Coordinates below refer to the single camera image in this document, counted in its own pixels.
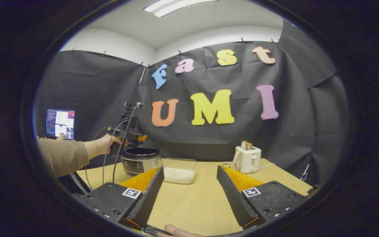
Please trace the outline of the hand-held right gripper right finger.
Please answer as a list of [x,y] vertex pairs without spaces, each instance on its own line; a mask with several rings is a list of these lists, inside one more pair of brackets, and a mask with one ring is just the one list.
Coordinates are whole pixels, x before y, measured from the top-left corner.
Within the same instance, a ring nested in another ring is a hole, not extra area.
[[318,189],[315,185],[303,195],[277,180],[263,183],[224,165],[218,165],[216,178],[238,225],[244,230],[281,219]]

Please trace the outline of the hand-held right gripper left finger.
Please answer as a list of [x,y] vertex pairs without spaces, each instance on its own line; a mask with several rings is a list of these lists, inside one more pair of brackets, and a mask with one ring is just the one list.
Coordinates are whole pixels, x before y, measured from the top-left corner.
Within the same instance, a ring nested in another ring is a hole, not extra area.
[[164,167],[146,171],[121,184],[107,182],[80,201],[99,216],[130,227],[146,227],[164,181]]

